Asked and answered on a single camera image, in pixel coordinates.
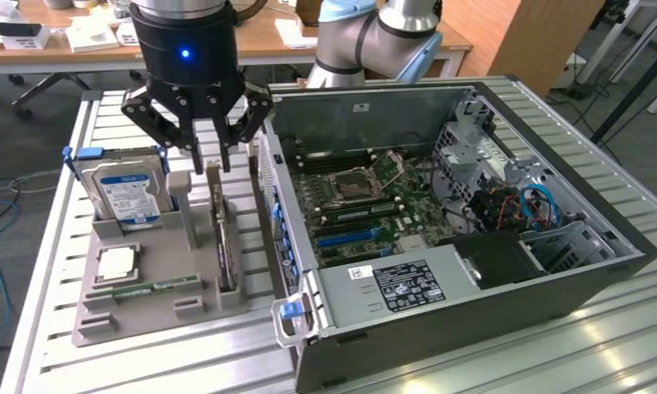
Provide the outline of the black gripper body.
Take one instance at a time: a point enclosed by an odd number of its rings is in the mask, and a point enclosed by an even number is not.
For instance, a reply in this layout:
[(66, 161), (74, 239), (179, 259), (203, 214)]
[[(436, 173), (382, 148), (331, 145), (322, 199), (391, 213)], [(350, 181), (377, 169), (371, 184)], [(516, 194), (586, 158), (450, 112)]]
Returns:
[(174, 115), (227, 114), (243, 91), (229, 3), (133, 3), (147, 94)]

